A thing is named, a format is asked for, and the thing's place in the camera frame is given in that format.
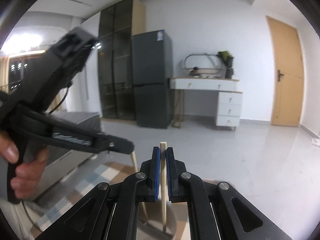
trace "dark gray refrigerator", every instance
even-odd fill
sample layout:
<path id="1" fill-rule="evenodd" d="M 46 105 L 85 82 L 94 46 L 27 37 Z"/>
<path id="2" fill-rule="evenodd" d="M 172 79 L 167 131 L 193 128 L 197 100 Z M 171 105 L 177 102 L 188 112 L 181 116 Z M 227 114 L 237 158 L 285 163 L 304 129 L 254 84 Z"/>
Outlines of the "dark gray refrigerator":
<path id="1" fill-rule="evenodd" d="M 166 129 L 173 119 L 174 104 L 172 41 L 167 33 L 132 36 L 132 63 L 137 125 Z"/>

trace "human hand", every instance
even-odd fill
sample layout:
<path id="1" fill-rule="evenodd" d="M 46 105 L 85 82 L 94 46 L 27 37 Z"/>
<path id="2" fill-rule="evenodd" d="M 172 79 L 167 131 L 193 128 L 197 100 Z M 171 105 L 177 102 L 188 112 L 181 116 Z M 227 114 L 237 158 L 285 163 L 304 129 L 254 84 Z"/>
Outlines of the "human hand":
<path id="1" fill-rule="evenodd" d="M 6 132 L 0 132 L 0 155 L 12 164 L 19 159 L 19 151 Z M 34 161 L 17 166 L 16 177 L 10 182 L 16 198 L 28 198 L 36 191 L 48 157 L 49 151 L 45 147 L 38 151 Z"/>

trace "floor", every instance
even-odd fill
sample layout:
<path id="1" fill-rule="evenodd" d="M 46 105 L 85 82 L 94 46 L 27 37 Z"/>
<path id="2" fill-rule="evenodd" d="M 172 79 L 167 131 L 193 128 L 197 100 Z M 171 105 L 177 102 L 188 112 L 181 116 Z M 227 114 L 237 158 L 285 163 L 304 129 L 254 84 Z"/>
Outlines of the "floor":
<path id="1" fill-rule="evenodd" d="M 307 239 L 320 220 L 320 147 L 301 128 L 242 123 L 235 132 L 217 131 L 207 117 L 186 120 L 181 129 L 137 127 L 103 121 L 103 131 L 135 143 L 138 165 L 153 146 L 167 141 L 176 159 L 202 179 L 227 181 L 293 240 Z M 60 200 L 105 161 L 132 165 L 128 155 L 101 154 L 38 199 L 45 208 Z"/>

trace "white cabinet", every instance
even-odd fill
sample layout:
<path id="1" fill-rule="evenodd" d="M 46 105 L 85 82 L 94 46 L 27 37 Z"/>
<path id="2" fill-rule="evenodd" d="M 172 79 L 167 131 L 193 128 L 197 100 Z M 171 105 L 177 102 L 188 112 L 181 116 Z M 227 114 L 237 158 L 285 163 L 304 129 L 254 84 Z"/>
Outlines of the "white cabinet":
<path id="1" fill-rule="evenodd" d="M 171 89 L 236 91 L 238 80 L 219 78 L 173 78 Z"/>
<path id="2" fill-rule="evenodd" d="M 242 108 L 242 93 L 219 92 L 218 110 L 216 117 L 217 126 L 239 126 Z"/>

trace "black cable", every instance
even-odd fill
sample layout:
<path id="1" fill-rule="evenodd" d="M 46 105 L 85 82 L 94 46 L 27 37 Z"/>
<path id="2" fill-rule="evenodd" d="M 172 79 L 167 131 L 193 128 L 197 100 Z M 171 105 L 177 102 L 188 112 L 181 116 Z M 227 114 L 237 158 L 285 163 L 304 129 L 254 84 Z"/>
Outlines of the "black cable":
<path id="1" fill-rule="evenodd" d="M 67 92 L 66 92 L 66 94 L 64 95 L 63 99 L 60 101 L 60 103 L 57 104 L 57 105 L 49 112 L 49 114 L 52 114 L 54 111 L 56 111 L 56 110 L 59 108 L 59 106 L 61 106 L 61 104 L 63 103 L 63 101 L 64 101 L 64 100 L 66 99 L 66 97 L 67 97 L 68 91 L 69 91 L 69 88 L 67 88 Z"/>
<path id="2" fill-rule="evenodd" d="M 25 206 L 23 200 L 21 200 L 21 203 L 22 203 L 22 206 L 23 206 L 23 208 L 24 208 L 24 211 L 26 212 L 26 215 L 27 215 L 28 219 L 30 220 L 31 224 L 32 224 L 36 229 L 38 229 L 38 230 L 42 233 L 42 230 L 32 221 L 31 217 L 29 216 L 29 213 L 28 213 L 28 211 L 27 211 L 27 209 L 26 209 L 26 206 Z"/>

